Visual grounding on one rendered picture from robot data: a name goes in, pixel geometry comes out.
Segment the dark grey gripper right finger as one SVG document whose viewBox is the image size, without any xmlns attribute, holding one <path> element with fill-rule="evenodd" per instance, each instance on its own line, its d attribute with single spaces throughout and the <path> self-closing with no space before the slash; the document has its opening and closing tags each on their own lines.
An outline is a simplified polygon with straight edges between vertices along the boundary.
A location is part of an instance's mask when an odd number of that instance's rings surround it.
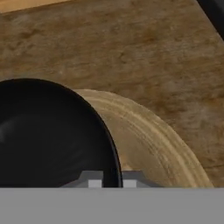
<svg viewBox="0 0 224 224">
<path fill-rule="evenodd" d="M 124 188 L 159 187 L 159 184 L 147 179 L 141 171 L 123 171 L 122 183 Z"/>
</svg>

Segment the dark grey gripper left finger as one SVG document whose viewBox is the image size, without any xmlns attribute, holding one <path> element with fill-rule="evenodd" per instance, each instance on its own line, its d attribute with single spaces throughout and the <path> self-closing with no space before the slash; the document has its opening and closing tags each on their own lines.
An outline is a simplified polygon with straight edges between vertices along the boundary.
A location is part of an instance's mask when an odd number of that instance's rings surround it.
<svg viewBox="0 0 224 224">
<path fill-rule="evenodd" d="M 64 188 L 102 188 L 102 171 L 83 171 L 78 179 L 65 184 Z"/>
</svg>

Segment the black bowl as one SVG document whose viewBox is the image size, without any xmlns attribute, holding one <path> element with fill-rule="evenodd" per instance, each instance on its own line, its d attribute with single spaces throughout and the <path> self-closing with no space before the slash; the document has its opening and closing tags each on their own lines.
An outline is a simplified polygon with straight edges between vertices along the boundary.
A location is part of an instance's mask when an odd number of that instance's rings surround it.
<svg viewBox="0 0 224 224">
<path fill-rule="evenodd" d="M 0 187 L 62 187 L 101 172 L 104 187 L 123 178 L 114 140 L 79 94 L 39 79 L 0 81 Z"/>
</svg>

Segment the light wooden bowl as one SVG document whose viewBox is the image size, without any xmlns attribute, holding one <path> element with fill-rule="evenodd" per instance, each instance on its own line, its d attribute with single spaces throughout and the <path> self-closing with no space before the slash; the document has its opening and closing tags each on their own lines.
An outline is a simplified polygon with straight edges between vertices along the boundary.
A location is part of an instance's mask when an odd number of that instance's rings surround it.
<svg viewBox="0 0 224 224">
<path fill-rule="evenodd" d="M 209 188 L 214 184 L 183 139 L 146 107 L 105 91 L 79 89 L 106 123 L 122 169 L 141 171 L 165 187 Z"/>
</svg>

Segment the black appliance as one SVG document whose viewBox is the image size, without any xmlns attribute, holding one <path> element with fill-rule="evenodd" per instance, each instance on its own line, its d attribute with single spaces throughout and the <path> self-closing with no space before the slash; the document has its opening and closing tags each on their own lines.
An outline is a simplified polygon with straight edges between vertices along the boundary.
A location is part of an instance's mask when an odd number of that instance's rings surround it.
<svg viewBox="0 0 224 224">
<path fill-rule="evenodd" d="M 197 2 L 224 41 L 224 0 L 197 0 Z"/>
</svg>

